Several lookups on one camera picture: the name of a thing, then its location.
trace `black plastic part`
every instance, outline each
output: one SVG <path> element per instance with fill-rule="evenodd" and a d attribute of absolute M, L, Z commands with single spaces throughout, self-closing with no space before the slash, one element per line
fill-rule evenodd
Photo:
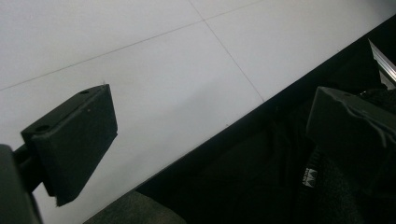
<path fill-rule="evenodd" d="M 344 91 L 320 87 L 307 135 L 374 197 L 396 197 L 396 116 Z"/>
<path fill-rule="evenodd" d="M 24 188 L 11 149 L 0 145 L 0 223 L 42 223 L 32 194 Z"/>
<path fill-rule="evenodd" d="M 21 135 L 45 169 L 49 195 L 56 196 L 59 206 L 72 202 L 117 136 L 109 86 L 81 91 Z"/>

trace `white tabletop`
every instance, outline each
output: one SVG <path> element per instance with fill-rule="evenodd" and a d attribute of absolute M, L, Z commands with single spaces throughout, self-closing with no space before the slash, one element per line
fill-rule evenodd
<path fill-rule="evenodd" d="M 119 136 L 45 223 L 82 223 L 396 12 L 392 0 L 0 1 L 0 143 L 110 84 Z"/>

